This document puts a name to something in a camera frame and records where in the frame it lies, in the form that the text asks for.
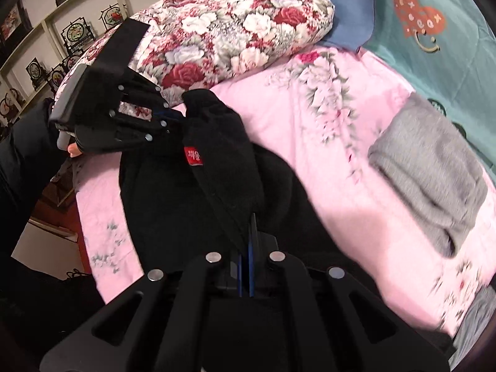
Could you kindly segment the person's left hand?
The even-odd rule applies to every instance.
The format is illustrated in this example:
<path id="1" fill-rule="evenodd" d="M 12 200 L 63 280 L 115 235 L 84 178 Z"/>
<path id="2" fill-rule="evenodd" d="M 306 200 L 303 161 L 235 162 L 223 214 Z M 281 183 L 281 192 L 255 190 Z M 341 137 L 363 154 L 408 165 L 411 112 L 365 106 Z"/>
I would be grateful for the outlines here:
<path id="1" fill-rule="evenodd" d="M 76 157 L 82 155 L 82 151 L 78 147 L 77 143 L 69 144 L 66 148 L 66 151 L 70 155 L 71 158 L 76 158 Z"/>

